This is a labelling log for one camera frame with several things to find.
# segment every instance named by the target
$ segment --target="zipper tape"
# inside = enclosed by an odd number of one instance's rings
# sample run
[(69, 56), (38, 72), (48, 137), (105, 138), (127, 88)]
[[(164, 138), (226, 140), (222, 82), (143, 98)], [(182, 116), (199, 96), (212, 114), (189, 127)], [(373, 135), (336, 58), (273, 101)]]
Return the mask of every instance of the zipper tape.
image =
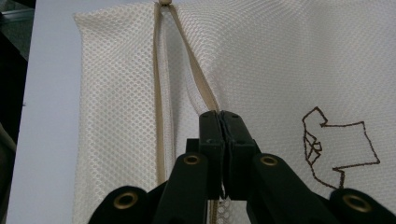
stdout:
[(163, 102), (161, 97), (161, 82), (158, 66), (158, 33), (161, 22), (161, 6), (155, 3), (154, 6), (154, 32), (153, 32), (153, 68), (154, 68), (154, 102), (155, 102), (155, 119), (157, 134), (157, 177), (158, 183), (161, 184), (166, 180), (165, 167), (165, 150), (163, 143)]
[(219, 104), (216, 101), (213, 91), (210, 89), (209, 84), (206, 81), (204, 73), (202, 72), (202, 69), (198, 64), (198, 61), (196, 60), (194, 53), (192, 52), (187, 37), (183, 32), (183, 27), (181, 25), (180, 19), (178, 18), (175, 7), (173, 5), (169, 5), (169, 11), (171, 12), (172, 17), (174, 18), (177, 29), (180, 31), (180, 35), (183, 39), (184, 46), (186, 47), (186, 50), (189, 54), (191, 71), (194, 77), (195, 84), (197, 85), (198, 91), (200, 92), (202, 99), (204, 100), (207, 108), (209, 110), (216, 110), (217, 112), (219, 112)]

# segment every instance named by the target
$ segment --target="drawn outline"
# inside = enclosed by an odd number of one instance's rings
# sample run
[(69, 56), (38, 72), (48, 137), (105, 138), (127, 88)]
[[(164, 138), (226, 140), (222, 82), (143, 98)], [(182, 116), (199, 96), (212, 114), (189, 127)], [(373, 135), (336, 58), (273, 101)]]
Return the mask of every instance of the drawn outline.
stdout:
[[(312, 175), (313, 175), (313, 177), (314, 177), (319, 183), (321, 183), (322, 185), (324, 185), (324, 186), (326, 186), (326, 187), (329, 187), (329, 188), (332, 188), (332, 189), (337, 189), (337, 187), (335, 187), (335, 186), (333, 186), (333, 185), (330, 185), (330, 184), (328, 184), (328, 183), (326, 183), (326, 182), (320, 180), (319, 178), (317, 178), (317, 176), (316, 176), (316, 174), (315, 174), (314, 163), (315, 163), (315, 161), (318, 159), (318, 157), (320, 157), (320, 152), (321, 152), (322, 148), (321, 148), (320, 142), (317, 143), (317, 140), (318, 140), (318, 139), (306, 129), (306, 123), (305, 123), (305, 119), (308, 118), (308, 116), (309, 116), (310, 114), (312, 114), (314, 111), (318, 111), (319, 114), (320, 114), (320, 115), (323, 117), (323, 119), (324, 119), (324, 122), (320, 124), (320, 127), (322, 127), (322, 128), (325, 128), (325, 127), (345, 128), (345, 127), (349, 127), (349, 126), (354, 126), (354, 125), (359, 125), (359, 124), (361, 124), (361, 125), (363, 126), (364, 136), (367, 138), (367, 141), (368, 141), (368, 143), (369, 143), (369, 145), (370, 145), (370, 148), (371, 148), (371, 150), (373, 151), (373, 154), (374, 154), (374, 156), (375, 156), (375, 158), (376, 158), (376, 161), (372, 161), (372, 162), (363, 162), (363, 163), (357, 163), (357, 164), (351, 164), (351, 165), (333, 167), (332, 169), (333, 169), (335, 172), (338, 172), (338, 173), (341, 174), (341, 177), (340, 177), (340, 184), (339, 184), (339, 187), (338, 187), (339, 189), (342, 189), (342, 188), (344, 187), (344, 181), (345, 181), (345, 178), (346, 178), (345, 171), (343, 171), (342, 169), (351, 168), (351, 167), (356, 167), (356, 166), (364, 166), (364, 165), (379, 164), (379, 163), (381, 162), (381, 161), (379, 160), (378, 156), (376, 155), (375, 151), (374, 151), (372, 141), (370, 140), (369, 136), (367, 135), (366, 126), (364, 125), (364, 121), (359, 121), (359, 122), (356, 122), (356, 123), (351, 123), (351, 124), (346, 124), (346, 125), (329, 125), (329, 124), (327, 124), (327, 123), (328, 123), (328, 120), (327, 120), (326, 117), (324, 116), (323, 112), (319, 109), (319, 107), (316, 106), (314, 109), (312, 109), (311, 111), (309, 111), (309, 112), (303, 117), (303, 124), (304, 124), (304, 149), (305, 149), (304, 153), (305, 153), (305, 160), (306, 160), (306, 162), (308, 162), (309, 166), (311, 167)], [(308, 139), (307, 136), (309, 136), (309, 137), (311, 137), (311, 138), (314, 139), (314, 142), (313, 142), (312, 144), (310, 143), (310, 141), (309, 141), (309, 139)], [(309, 145), (311, 146), (311, 148), (309, 148), (309, 153), (307, 152), (307, 151), (308, 151), (308, 148), (307, 148), (307, 143), (306, 143), (306, 142), (310, 143)], [(309, 158), (311, 157), (311, 155), (312, 155), (313, 152), (317, 153), (317, 156), (316, 156), (316, 157), (314, 158), (314, 160), (311, 162), (311, 161), (309, 160)]]

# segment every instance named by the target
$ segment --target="metal grommet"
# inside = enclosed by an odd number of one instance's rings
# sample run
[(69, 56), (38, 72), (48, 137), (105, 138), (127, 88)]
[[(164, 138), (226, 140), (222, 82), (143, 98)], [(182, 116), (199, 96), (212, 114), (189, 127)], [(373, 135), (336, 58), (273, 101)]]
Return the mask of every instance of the metal grommet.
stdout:
[(118, 209), (127, 209), (134, 206), (137, 203), (139, 197), (133, 191), (128, 191), (120, 194), (114, 200), (114, 207)]
[(277, 159), (274, 157), (270, 156), (264, 156), (260, 158), (260, 161), (262, 164), (268, 165), (268, 166), (276, 166), (277, 165)]
[(372, 210), (372, 206), (369, 203), (363, 200), (363, 198), (353, 194), (344, 195), (343, 201), (346, 205), (359, 212), (368, 213)]
[(197, 156), (188, 156), (184, 158), (184, 162), (186, 162), (188, 165), (195, 165), (200, 162), (200, 159)]

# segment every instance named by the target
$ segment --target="white table surface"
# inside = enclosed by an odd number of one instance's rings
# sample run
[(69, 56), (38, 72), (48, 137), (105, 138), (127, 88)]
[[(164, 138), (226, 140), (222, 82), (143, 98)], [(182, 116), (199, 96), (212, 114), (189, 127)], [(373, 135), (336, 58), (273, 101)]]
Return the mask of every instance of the white table surface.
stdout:
[(72, 223), (81, 75), (73, 13), (142, 1), (37, 0), (7, 224)]

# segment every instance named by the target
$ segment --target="mesh laundry bag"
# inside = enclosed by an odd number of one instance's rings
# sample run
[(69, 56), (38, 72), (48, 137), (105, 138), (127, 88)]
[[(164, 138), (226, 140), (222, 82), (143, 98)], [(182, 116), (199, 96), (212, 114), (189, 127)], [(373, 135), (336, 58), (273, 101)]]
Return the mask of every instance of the mesh laundry bag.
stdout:
[[(219, 0), (172, 10), (178, 24), (154, 3), (76, 15), (74, 223), (87, 223), (113, 189), (162, 183), (212, 109), (240, 115), (260, 149), (315, 193), (358, 189), (396, 212), (394, 1)], [(211, 222), (248, 223), (245, 206), (219, 202)]]

